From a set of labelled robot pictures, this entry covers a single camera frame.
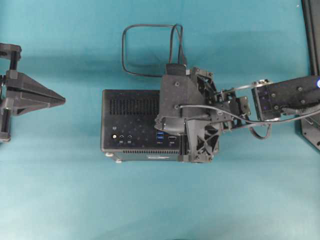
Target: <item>teal fabric surface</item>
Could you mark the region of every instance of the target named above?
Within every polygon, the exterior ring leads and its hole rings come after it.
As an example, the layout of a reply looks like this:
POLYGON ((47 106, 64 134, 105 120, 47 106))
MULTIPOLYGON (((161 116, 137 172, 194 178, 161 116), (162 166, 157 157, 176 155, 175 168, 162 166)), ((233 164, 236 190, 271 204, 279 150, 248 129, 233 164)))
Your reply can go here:
MULTIPOLYGON (((299 0, 1 0, 0 9, 0 42, 23 49, 18 70, 67 99, 14 118, 0 145, 1 240, 320 239, 320 153, 299 123, 274 126, 266 141, 226 133, 211 164, 115 164, 100 152, 102 90, 160 88, 122 71, 126 26, 182 24, 189 67, 214 72, 219 89, 279 82, 309 74, 299 0)), ((163 73, 169 34, 130 30, 128 67, 163 73)), ((8 66, 1 60, 1 73, 8 66)))

